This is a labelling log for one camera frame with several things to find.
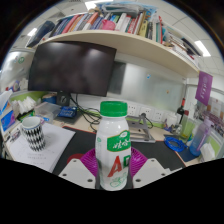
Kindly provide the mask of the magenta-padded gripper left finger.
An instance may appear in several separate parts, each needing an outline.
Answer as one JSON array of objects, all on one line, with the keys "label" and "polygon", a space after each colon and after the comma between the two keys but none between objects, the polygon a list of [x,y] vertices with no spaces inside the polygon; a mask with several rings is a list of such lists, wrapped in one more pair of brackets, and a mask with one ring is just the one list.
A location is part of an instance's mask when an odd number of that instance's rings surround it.
[{"label": "magenta-padded gripper left finger", "polygon": [[59,176],[80,187],[94,189],[98,175],[95,149],[85,153],[80,159],[71,159]]}]

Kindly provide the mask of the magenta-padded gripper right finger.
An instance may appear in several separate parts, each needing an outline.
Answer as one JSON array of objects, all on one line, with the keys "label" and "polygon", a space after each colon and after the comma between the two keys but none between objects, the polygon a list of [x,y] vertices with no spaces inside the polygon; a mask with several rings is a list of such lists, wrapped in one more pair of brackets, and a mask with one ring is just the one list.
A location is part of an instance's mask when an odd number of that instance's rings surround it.
[{"label": "magenta-padded gripper right finger", "polygon": [[163,166],[155,159],[147,159],[140,151],[131,149],[129,172],[134,188],[140,188],[168,176],[172,171]]}]

